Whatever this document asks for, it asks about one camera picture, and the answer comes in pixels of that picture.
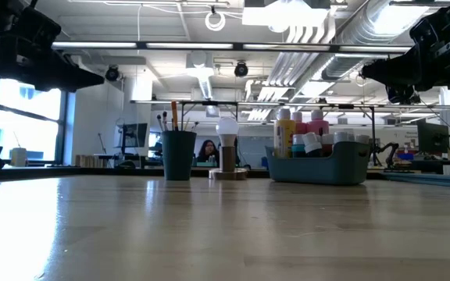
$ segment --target woman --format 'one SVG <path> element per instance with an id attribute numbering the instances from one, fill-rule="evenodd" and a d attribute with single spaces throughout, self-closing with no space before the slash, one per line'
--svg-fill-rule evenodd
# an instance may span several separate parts
<path id="1" fill-rule="evenodd" d="M 216 150 L 215 144 L 211 140 L 204 140 L 197 157 L 197 162 L 206 162 L 209 156 L 215 156 L 216 163 L 220 163 L 220 153 Z"/>

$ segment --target teal plastic bin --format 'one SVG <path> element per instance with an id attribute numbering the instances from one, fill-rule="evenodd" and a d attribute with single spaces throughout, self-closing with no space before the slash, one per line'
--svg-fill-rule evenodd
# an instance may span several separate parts
<path id="1" fill-rule="evenodd" d="M 277 158 L 265 147 L 270 178 L 289 183 L 355 185 L 366 180 L 370 146 L 339 142 L 333 154 L 324 158 Z"/>

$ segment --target wooden table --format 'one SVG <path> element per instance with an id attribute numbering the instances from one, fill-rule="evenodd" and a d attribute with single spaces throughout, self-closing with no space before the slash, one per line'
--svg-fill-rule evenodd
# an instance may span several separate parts
<path id="1" fill-rule="evenodd" d="M 450 280 L 450 188 L 0 183 L 0 280 Z"/>

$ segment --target teal cup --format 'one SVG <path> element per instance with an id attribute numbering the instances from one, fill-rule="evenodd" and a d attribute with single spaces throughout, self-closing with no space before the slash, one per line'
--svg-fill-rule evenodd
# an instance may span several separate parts
<path id="1" fill-rule="evenodd" d="M 166 180 L 189 180 L 196 133 L 165 131 L 162 139 L 162 163 Z"/>

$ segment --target orange object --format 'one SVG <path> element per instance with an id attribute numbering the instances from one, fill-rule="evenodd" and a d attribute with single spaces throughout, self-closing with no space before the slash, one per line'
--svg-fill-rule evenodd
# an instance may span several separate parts
<path id="1" fill-rule="evenodd" d="M 178 130 L 178 111 L 177 111 L 177 102 L 171 102 L 171 111 L 173 112 L 173 125 L 175 126 L 175 130 Z"/>

